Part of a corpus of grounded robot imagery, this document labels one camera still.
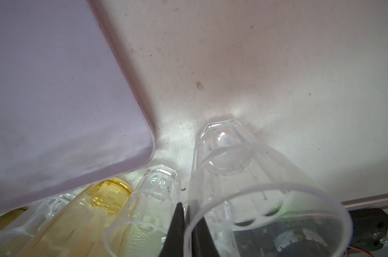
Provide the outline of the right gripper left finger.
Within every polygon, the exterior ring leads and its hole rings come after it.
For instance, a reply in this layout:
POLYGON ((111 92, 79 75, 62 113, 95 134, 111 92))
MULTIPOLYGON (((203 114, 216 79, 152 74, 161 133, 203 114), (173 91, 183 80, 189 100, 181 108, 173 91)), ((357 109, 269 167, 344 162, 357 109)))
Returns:
POLYGON ((183 257, 185 218, 183 204, 179 202, 167 233, 165 244, 159 257, 183 257))

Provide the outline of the small clear glass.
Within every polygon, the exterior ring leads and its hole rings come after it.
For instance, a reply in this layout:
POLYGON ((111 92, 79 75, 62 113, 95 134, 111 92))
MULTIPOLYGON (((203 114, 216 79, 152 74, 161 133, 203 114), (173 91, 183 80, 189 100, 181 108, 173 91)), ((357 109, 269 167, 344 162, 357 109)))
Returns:
POLYGON ((157 257, 180 199, 177 172, 162 164, 150 167, 105 233, 109 256, 157 257))

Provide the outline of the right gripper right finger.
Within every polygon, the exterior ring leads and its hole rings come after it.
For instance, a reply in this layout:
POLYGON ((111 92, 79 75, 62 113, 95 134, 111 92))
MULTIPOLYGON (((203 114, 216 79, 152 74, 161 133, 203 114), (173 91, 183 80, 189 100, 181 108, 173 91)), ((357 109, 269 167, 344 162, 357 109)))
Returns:
POLYGON ((209 226, 202 217, 192 230, 188 229, 188 226, 194 224, 194 212, 200 210, 200 205, 197 200, 194 200, 188 204, 187 209, 187 232, 189 233, 189 246, 191 257, 219 257, 219 253, 215 247, 212 239, 209 226))

